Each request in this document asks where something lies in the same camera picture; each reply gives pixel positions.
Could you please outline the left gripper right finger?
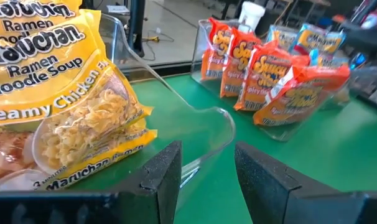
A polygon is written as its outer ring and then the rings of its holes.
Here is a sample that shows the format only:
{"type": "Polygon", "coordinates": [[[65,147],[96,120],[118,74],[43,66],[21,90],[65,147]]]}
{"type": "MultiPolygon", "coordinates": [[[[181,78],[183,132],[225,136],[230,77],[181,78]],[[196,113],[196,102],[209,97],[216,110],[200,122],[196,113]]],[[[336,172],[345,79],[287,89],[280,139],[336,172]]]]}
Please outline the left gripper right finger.
{"type": "Polygon", "coordinates": [[[235,167],[252,222],[284,224],[289,194],[300,188],[299,182],[287,174],[287,166],[239,141],[235,145],[235,167]]]}

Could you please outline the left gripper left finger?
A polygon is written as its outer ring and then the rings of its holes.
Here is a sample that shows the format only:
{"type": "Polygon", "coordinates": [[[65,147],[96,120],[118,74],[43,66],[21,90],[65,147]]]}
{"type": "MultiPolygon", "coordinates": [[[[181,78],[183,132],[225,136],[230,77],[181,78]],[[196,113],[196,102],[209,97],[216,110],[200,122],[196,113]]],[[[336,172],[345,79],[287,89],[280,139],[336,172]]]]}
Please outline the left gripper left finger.
{"type": "Polygon", "coordinates": [[[173,141],[112,186],[110,224],[173,224],[182,173],[182,142],[173,141]]]}

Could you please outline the yellow Maruchan noodle pack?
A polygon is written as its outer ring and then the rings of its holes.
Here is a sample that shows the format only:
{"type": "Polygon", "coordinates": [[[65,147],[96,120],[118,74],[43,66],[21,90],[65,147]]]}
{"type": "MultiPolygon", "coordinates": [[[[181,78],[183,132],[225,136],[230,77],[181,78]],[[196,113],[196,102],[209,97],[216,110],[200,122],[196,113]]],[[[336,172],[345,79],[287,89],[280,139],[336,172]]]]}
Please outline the yellow Maruchan noodle pack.
{"type": "Polygon", "coordinates": [[[101,13],[0,41],[0,175],[48,174],[79,162],[107,137],[151,114],[107,57],[101,13]]]}
{"type": "Polygon", "coordinates": [[[78,15],[82,0],[0,0],[0,40],[15,43],[78,15]]]}
{"type": "Polygon", "coordinates": [[[54,169],[46,160],[43,141],[33,143],[32,158],[36,167],[22,169],[0,178],[0,190],[59,190],[87,178],[90,175],[114,164],[141,150],[157,137],[157,130],[147,129],[146,122],[140,120],[129,130],[122,131],[100,146],[79,163],[54,169]]]}

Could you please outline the red Maruchan noodle pack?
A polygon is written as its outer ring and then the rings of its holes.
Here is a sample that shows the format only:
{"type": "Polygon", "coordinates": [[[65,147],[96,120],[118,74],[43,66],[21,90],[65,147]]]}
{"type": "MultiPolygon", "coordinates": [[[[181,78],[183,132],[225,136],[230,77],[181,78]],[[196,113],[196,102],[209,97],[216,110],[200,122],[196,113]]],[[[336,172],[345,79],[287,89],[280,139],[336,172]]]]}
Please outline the red Maruchan noodle pack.
{"type": "Polygon", "coordinates": [[[202,80],[221,79],[226,54],[230,45],[232,28],[228,24],[212,17],[208,21],[212,27],[208,35],[210,45],[202,58],[202,80]]]}
{"type": "Polygon", "coordinates": [[[266,94],[266,104],[253,116],[254,124],[282,126],[304,121],[350,77],[350,69],[293,65],[266,94]]]}
{"type": "Polygon", "coordinates": [[[292,55],[273,40],[257,46],[246,67],[235,110],[258,111],[266,104],[266,95],[292,65],[310,63],[306,55],[292,55]]]}
{"type": "Polygon", "coordinates": [[[262,40],[253,32],[233,28],[222,70],[221,98],[239,95],[251,52],[262,44],[262,40]]]}

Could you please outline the blue-edged Maruchan noodle pack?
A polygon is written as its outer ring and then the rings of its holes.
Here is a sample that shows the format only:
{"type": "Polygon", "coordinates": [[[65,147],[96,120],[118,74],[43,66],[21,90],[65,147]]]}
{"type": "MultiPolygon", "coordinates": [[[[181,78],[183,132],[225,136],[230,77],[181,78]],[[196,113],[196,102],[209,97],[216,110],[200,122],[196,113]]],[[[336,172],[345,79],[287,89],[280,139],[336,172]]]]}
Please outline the blue-edged Maruchan noodle pack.
{"type": "Polygon", "coordinates": [[[285,26],[270,25],[269,31],[266,37],[266,42],[276,40],[280,48],[291,51],[291,47],[298,35],[299,31],[285,26]]]}
{"type": "Polygon", "coordinates": [[[318,67],[341,67],[342,65],[348,65],[351,70],[360,68],[366,63],[366,56],[362,53],[358,53],[353,58],[335,56],[321,52],[318,49],[313,49],[309,53],[310,66],[318,67]]]}

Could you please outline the pink yellow snack bag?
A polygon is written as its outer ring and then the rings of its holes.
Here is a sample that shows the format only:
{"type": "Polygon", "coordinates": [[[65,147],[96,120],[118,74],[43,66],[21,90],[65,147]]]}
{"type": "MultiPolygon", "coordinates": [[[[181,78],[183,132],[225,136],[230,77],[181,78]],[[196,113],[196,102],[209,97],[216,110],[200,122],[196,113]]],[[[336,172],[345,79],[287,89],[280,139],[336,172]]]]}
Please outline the pink yellow snack bag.
{"type": "Polygon", "coordinates": [[[330,32],[315,25],[303,23],[297,33],[290,52],[299,55],[308,55],[313,49],[326,54],[334,54],[344,43],[346,33],[330,32]]]}

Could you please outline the clear plastic bin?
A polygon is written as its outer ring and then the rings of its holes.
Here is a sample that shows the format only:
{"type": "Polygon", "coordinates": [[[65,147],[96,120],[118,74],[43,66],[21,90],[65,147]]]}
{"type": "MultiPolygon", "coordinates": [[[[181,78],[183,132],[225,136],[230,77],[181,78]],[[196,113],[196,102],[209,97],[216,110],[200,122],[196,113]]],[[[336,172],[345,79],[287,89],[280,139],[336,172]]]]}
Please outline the clear plastic bin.
{"type": "MultiPolygon", "coordinates": [[[[191,72],[192,72],[194,79],[196,79],[202,85],[209,87],[214,92],[214,94],[216,94],[218,97],[220,97],[221,79],[202,80],[202,73],[201,73],[202,58],[203,58],[204,52],[206,51],[207,48],[209,48],[209,45],[210,45],[208,35],[209,35],[211,27],[212,27],[212,25],[210,24],[210,22],[208,20],[209,19],[200,20],[198,22],[198,30],[197,30],[197,36],[196,36],[195,47],[194,47],[194,52],[193,52],[191,72]]],[[[232,28],[232,30],[233,30],[233,28],[238,29],[238,26],[239,26],[238,21],[221,21],[221,22],[228,24],[232,28]]],[[[235,110],[234,105],[237,102],[238,97],[239,97],[239,95],[238,96],[232,96],[232,97],[223,97],[223,99],[226,99],[229,102],[230,106],[233,108],[233,110],[235,110]]],[[[307,117],[306,120],[296,122],[296,123],[292,123],[292,124],[285,124],[285,125],[282,125],[282,126],[256,125],[256,124],[254,124],[253,116],[254,116],[255,112],[257,112],[257,111],[244,111],[244,110],[235,110],[235,111],[237,111],[237,112],[239,112],[243,115],[248,116],[249,120],[255,126],[257,126],[259,129],[261,129],[262,131],[267,133],[273,139],[276,139],[276,140],[279,140],[279,141],[286,141],[300,128],[300,126],[302,124],[304,124],[306,121],[308,121],[309,118],[315,112],[317,112],[320,109],[320,107],[316,111],[314,111],[309,117],[307,117]]]]}
{"type": "MultiPolygon", "coordinates": [[[[117,18],[101,14],[100,35],[106,46],[107,57],[127,78],[140,104],[151,108],[151,114],[140,120],[146,122],[147,129],[157,130],[157,137],[136,153],[69,187],[84,189],[107,187],[175,140],[182,141],[185,146],[182,183],[189,183],[199,170],[200,163],[214,155],[232,139],[234,126],[229,114],[219,108],[197,110],[190,106],[128,47],[122,23],[117,18]]],[[[105,138],[101,143],[124,130],[129,130],[131,126],[105,138]]],[[[0,178],[16,171],[5,172],[0,178]]]]}
{"type": "Polygon", "coordinates": [[[342,31],[329,31],[308,23],[304,23],[300,29],[271,25],[267,34],[268,42],[275,40],[280,48],[292,55],[307,56],[310,66],[349,66],[353,75],[341,90],[324,103],[322,110],[343,108],[350,102],[351,96],[358,96],[360,91],[377,83],[377,67],[356,67],[349,58],[337,55],[347,39],[346,33],[342,31]]]}

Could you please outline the black side desk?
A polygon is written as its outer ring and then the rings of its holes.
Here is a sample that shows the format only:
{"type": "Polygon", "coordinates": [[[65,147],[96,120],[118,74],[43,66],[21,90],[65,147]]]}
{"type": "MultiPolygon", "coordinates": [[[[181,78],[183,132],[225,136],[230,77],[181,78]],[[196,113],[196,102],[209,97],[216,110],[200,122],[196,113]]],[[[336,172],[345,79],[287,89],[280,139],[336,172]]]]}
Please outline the black side desk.
{"type": "Polygon", "coordinates": [[[346,33],[345,45],[362,52],[377,51],[377,25],[363,29],[358,25],[345,21],[341,28],[346,33]]]}

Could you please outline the red and white object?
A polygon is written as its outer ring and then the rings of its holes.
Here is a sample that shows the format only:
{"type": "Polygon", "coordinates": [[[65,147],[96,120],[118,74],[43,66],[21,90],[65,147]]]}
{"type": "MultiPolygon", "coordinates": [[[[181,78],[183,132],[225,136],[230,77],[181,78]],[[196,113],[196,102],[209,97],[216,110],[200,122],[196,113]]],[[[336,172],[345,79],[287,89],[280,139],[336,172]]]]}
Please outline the red and white object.
{"type": "Polygon", "coordinates": [[[377,3],[372,5],[372,8],[366,13],[365,18],[361,22],[362,29],[370,29],[377,27],[377,3]]]}

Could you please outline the black vertical post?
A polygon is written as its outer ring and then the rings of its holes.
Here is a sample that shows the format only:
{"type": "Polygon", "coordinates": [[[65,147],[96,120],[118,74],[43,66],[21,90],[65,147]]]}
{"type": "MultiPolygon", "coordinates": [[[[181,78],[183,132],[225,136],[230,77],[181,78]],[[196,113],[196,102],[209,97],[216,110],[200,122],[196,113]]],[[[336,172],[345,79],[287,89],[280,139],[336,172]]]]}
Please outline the black vertical post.
{"type": "Polygon", "coordinates": [[[128,45],[135,51],[136,54],[138,54],[138,56],[143,57],[144,50],[142,47],[142,30],[146,0],[130,1],[128,45]]]}

